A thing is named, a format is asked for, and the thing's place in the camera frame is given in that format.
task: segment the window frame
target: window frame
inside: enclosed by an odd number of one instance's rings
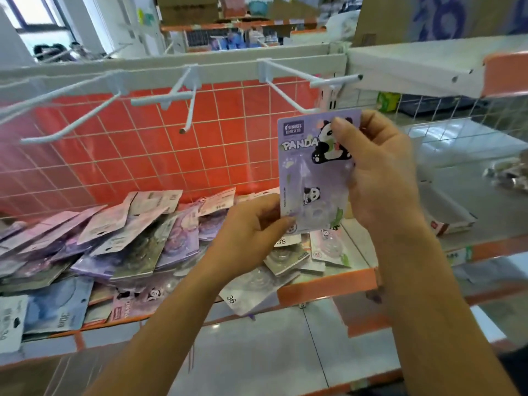
[[[55,4],[55,7],[59,13],[59,16],[61,17],[62,21],[64,22],[64,25],[61,26],[57,23],[55,20],[55,17],[53,16],[53,13],[49,9],[49,5],[45,0],[41,0],[44,8],[46,9],[46,12],[48,13],[49,18],[53,22],[53,24],[28,24],[24,17],[22,16],[20,10],[18,9],[17,5],[13,0],[6,0],[9,8],[13,12],[15,18],[18,20],[18,23],[21,28],[15,28],[15,30],[19,34],[25,34],[25,33],[38,33],[38,32],[53,32],[53,31],[68,31],[70,32],[72,38],[75,40],[75,35],[73,34],[73,31],[71,30],[71,27],[68,25],[68,21],[66,20],[66,17],[64,16],[64,13],[62,12],[62,9],[60,8],[59,4],[57,3],[57,0],[52,0],[52,2]]]

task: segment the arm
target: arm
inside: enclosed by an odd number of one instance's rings
[[[167,395],[220,290],[259,266],[294,224],[271,194],[229,210],[205,256],[85,393]]]
[[[356,161],[350,201],[376,249],[409,394],[518,395],[425,222],[410,139],[377,112],[361,120],[332,128]]]

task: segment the panda text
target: panda text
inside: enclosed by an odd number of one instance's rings
[[[299,148],[305,148],[305,147],[312,147],[317,146],[319,143],[319,139],[314,137],[313,139],[304,139],[304,140],[292,140],[292,141],[285,141],[281,144],[282,148],[285,152],[291,149],[299,149]]]

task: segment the white pillar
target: white pillar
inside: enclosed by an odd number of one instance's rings
[[[28,48],[0,7],[0,70],[35,65]]]
[[[57,0],[75,38],[94,53],[104,53],[96,28],[83,0]]]

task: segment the panda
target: panda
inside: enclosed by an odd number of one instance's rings
[[[348,122],[352,123],[352,118],[345,118]],[[324,121],[324,125],[321,128],[321,132],[317,139],[317,146],[312,153],[312,161],[314,164],[322,164],[332,160],[347,160],[352,158],[347,149],[340,145],[332,135],[332,128],[330,127],[330,121]]]
[[[303,196],[302,205],[307,205],[315,200],[319,200],[321,198],[321,191],[318,187],[305,187]]]

